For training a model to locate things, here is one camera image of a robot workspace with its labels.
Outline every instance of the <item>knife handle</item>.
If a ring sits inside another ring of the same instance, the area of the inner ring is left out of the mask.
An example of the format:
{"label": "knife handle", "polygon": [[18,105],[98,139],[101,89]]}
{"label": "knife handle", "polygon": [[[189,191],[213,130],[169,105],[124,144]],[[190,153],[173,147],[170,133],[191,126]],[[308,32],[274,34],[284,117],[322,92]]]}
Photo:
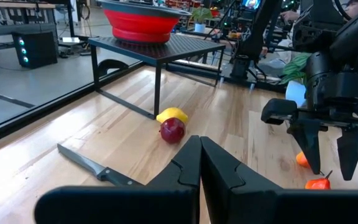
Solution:
{"label": "knife handle", "polygon": [[109,167],[104,168],[104,170],[97,175],[97,178],[101,181],[108,181],[115,186],[143,186],[143,184],[139,183],[138,181],[131,179]]}

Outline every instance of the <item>knife blade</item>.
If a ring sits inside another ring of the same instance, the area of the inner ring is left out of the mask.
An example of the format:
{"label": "knife blade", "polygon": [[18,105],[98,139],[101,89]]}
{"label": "knife blade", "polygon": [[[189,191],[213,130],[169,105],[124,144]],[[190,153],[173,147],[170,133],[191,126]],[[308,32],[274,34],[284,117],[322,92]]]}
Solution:
{"label": "knife blade", "polygon": [[61,144],[57,144],[57,148],[69,160],[77,163],[82,168],[92,172],[101,181],[108,181],[114,185],[142,185],[138,181],[119,173],[112,168],[104,167],[85,156],[82,156]]}

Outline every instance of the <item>orange object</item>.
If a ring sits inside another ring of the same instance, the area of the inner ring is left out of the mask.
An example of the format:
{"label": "orange object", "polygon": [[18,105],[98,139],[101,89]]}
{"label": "orange object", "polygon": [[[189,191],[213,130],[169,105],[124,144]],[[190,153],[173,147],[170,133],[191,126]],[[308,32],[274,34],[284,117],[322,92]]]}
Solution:
{"label": "orange object", "polygon": [[333,173],[331,170],[330,173],[325,178],[318,178],[315,180],[309,180],[306,185],[305,189],[310,190],[331,190],[331,184],[329,183],[329,176]]}
{"label": "orange object", "polygon": [[303,167],[306,168],[310,168],[309,162],[306,159],[305,155],[303,154],[303,152],[299,152],[298,155],[296,155],[296,162]]}

